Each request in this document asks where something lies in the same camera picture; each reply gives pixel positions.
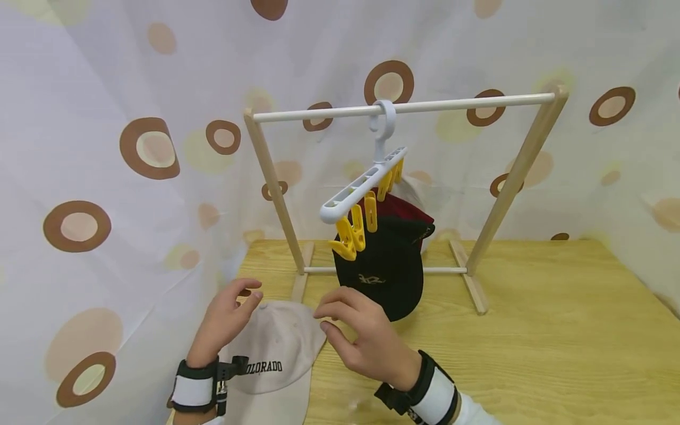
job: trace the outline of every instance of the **cap visor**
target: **cap visor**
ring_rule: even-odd
[[[302,425],[309,406],[311,368],[297,381],[281,390],[246,394],[228,388],[225,424]]]

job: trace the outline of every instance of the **hand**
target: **hand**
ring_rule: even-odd
[[[396,334],[382,307],[361,292],[341,286],[324,295],[314,317],[346,323],[357,334],[351,343],[334,324],[323,321],[321,329],[345,366],[399,391],[409,391],[420,374],[422,358]]]
[[[236,279],[217,293],[205,311],[194,343],[186,357],[190,368],[200,369],[212,363],[220,350],[245,328],[260,301],[261,292],[251,292],[262,286],[255,279]],[[237,296],[248,298],[241,304]]]

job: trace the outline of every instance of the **white curtain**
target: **white curtain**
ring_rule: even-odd
[[[155,424],[216,284],[282,230],[242,111],[571,97],[497,237],[601,240],[680,303],[673,0],[0,1],[0,415]],[[477,237],[536,107],[398,116],[436,236]],[[265,124],[301,239],[366,118]]]

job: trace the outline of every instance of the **table surface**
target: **table surface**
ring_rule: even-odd
[[[463,246],[469,253],[473,242]],[[456,265],[444,241],[423,258]],[[333,265],[324,242],[311,265]],[[253,243],[239,271],[264,283],[265,301],[289,299],[295,275],[285,241]],[[503,424],[680,423],[680,321],[599,242],[495,241],[477,276],[485,316],[460,276],[427,275],[420,304],[394,325]],[[337,285],[310,276],[304,304]],[[377,386],[326,344],[305,424],[412,424],[373,396]]]

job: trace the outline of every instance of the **black wrist strap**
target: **black wrist strap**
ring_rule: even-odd
[[[392,388],[392,386],[383,383],[374,395],[379,398],[390,410],[394,410],[399,415],[407,413],[416,424],[426,424],[425,421],[421,419],[421,417],[412,408],[419,405],[425,399],[425,396],[430,390],[430,385],[433,382],[435,374],[438,374],[439,376],[439,383],[445,382],[445,379],[442,377],[443,374],[443,376],[445,376],[446,379],[450,381],[450,384],[444,384],[440,388],[448,389],[448,391],[451,391],[453,388],[452,400],[450,401],[449,405],[444,407],[446,413],[443,414],[443,417],[438,415],[435,419],[436,423],[426,425],[448,424],[448,422],[450,422],[450,420],[453,418],[456,407],[458,406],[458,401],[460,399],[458,396],[458,390],[456,389],[454,381],[451,379],[451,377],[437,364],[437,362],[435,362],[433,358],[421,350],[418,350],[418,353],[422,357],[422,362],[420,365],[418,380],[412,389],[410,389],[408,392],[403,392],[395,390]]]
[[[182,405],[174,400],[171,401],[174,409],[183,413],[207,413],[217,405],[217,415],[222,416],[226,413],[226,382],[237,375],[245,375],[248,368],[248,357],[234,356],[231,363],[220,362],[217,357],[206,367],[193,369],[187,366],[186,360],[180,362],[177,368],[177,376],[204,381],[210,379],[212,382],[210,401],[204,405]],[[175,378],[175,390],[177,390],[177,378]]]
[[[218,374],[218,368],[220,366],[220,358],[217,357],[215,360],[210,362],[209,365],[206,367],[200,368],[200,369],[193,369],[187,366],[186,360],[182,360],[180,362],[179,367],[177,368],[177,376],[188,378],[188,379],[195,379],[195,380],[204,380],[204,379],[212,379],[212,397],[210,398],[210,402],[205,405],[200,405],[200,406],[188,406],[188,405],[181,405],[175,401],[173,401],[173,407],[175,408],[176,411],[182,412],[182,413],[207,413],[215,407],[215,404],[217,404],[217,377]]]

